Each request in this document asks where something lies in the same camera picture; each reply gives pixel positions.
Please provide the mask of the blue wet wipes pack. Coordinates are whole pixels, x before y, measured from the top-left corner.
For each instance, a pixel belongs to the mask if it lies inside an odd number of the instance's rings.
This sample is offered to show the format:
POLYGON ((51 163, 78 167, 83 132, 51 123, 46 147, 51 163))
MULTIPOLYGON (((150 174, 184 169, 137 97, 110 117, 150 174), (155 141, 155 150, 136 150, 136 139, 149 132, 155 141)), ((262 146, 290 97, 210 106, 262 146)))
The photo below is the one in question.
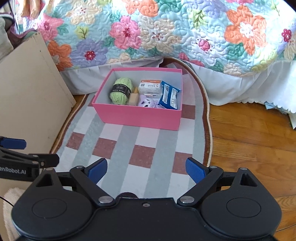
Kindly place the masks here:
POLYGON ((159 99, 159 105, 166 109, 178 109, 177 97, 180 90, 173 87, 172 85, 162 81, 162 96, 159 99))

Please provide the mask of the foundation bottle gold cap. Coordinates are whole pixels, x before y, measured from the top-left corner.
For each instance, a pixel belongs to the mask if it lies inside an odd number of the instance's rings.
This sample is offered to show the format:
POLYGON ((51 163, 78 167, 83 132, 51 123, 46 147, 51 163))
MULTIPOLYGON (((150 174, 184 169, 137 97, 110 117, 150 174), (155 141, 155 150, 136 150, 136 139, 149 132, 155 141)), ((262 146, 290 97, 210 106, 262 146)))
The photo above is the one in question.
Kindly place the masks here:
POLYGON ((128 106, 137 106, 138 102, 139 102, 139 92, 138 92, 138 89, 135 88, 133 90, 133 92, 130 94, 126 105, 128 105, 128 106))

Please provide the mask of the green yarn ball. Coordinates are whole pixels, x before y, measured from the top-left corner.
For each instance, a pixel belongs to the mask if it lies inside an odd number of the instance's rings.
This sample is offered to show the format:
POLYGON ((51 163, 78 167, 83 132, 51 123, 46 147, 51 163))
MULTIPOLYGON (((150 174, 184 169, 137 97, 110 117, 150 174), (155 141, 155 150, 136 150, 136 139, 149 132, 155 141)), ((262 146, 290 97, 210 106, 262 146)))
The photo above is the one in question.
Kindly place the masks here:
POLYGON ((118 78, 110 91, 109 97, 113 104, 126 105, 133 91, 133 84, 129 78, 118 78))

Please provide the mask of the purple plush toy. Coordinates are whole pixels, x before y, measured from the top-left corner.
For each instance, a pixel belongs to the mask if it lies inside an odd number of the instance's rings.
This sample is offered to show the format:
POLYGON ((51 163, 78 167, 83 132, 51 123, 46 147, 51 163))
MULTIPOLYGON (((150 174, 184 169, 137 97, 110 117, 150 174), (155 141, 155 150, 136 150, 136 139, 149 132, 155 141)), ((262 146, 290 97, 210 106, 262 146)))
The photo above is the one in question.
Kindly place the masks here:
POLYGON ((165 108, 159 104, 160 96, 158 95, 144 95, 139 96, 138 106, 144 108, 165 108))

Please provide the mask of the clear box orange label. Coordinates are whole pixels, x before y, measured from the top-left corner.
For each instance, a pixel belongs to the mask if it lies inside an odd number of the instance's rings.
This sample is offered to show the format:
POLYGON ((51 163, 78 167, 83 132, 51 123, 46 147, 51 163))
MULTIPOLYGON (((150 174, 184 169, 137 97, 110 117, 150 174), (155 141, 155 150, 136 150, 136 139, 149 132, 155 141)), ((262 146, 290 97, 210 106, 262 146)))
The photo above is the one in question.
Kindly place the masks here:
POLYGON ((143 95, 160 95, 162 85, 160 80, 142 80, 138 86, 138 91, 143 95))

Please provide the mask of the pink fluffy cloth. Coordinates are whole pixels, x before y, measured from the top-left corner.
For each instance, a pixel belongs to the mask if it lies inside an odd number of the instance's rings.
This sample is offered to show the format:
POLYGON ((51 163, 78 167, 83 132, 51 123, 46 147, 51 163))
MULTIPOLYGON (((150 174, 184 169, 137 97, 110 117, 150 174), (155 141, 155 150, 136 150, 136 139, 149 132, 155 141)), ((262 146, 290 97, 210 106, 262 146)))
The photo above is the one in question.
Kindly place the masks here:
POLYGON ((10 188, 4 195, 4 198, 8 202, 10 202, 10 204, 9 203, 3 204, 4 226, 6 228, 6 234, 8 236, 8 240, 10 241, 17 240, 20 236, 13 225, 12 218, 11 218, 11 211, 15 203, 23 195, 24 192, 25 192, 24 189, 20 189, 16 187, 16 188, 10 188))

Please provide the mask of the beige wooden cabinet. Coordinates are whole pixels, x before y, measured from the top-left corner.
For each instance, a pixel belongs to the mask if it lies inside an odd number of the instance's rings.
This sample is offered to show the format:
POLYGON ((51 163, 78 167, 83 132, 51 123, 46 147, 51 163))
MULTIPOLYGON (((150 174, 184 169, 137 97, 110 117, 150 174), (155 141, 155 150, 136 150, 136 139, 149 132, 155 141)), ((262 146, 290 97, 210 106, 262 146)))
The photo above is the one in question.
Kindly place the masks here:
POLYGON ((1 60, 1 136, 49 153, 76 101, 40 33, 1 60))

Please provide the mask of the checkered oval rug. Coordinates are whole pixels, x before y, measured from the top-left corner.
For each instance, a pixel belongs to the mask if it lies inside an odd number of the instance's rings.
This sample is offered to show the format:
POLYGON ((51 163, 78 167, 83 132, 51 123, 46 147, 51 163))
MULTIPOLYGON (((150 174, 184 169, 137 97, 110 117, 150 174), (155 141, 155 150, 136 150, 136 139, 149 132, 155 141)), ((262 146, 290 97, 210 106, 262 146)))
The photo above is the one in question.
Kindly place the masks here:
POLYGON ((208 166, 212 156, 208 97, 189 63, 166 59, 163 66, 183 73, 177 131, 103 123, 91 104, 93 94, 81 95, 53 148, 60 158, 56 171, 105 158, 108 170, 98 185, 111 196, 132 192, 140 198, 177 199, 193 187, 186 159, 208 166))

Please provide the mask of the pink storage box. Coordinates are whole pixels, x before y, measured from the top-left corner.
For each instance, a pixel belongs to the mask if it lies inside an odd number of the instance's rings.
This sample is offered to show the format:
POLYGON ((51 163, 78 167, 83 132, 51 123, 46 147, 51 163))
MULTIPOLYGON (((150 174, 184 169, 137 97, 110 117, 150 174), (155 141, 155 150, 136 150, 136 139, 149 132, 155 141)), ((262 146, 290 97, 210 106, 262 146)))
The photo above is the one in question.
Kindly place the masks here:
POLYGON ((177 110, 116 105, 111 102, 109 94, 114 82, 121 77, 129 78, 134 86, 138 86, 143 79, 163 80, 173 87, 182 90, 183 73, 181 69, 153 67, 113 68, 104 79, 92 102, 92 106, 104 123, 173 131, 179 129, 182 115, 182 92, 177 94, 177 110))

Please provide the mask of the white bed skirt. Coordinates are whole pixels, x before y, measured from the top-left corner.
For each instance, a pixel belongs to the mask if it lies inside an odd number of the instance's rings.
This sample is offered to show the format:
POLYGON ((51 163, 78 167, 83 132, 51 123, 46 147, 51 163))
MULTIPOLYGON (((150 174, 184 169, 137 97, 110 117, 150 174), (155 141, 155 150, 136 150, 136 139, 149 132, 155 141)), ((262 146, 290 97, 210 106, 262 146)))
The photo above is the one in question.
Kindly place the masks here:
MULTIPOLYGON (((127 60, 93 67, 61 71, 67 87, 72 94, 96 92, 112 68, 117 67, 158 67, 164 63, 162 57, 127 60)), ((272 103, 288 112, 292 126, 295 127, 295 61, 277 61, 266 70, 254 75, 239 77, 239 68, 228 64, 225 73, 185 62, 194 70, 203 83, 209 102, 224 105, 231 102, 272 103)))

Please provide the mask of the floral quilt bedspread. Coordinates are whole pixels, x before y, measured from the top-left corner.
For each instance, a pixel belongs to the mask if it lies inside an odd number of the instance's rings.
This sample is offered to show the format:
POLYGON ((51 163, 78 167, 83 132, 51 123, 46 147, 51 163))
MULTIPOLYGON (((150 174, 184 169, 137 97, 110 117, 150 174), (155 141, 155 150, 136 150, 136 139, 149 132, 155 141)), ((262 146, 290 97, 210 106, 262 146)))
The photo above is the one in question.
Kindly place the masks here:
POLYGON ((14 1, 19 33, 35 29, 60 71, 174 57, 233 76, 295 61, 285 1, 14 1))

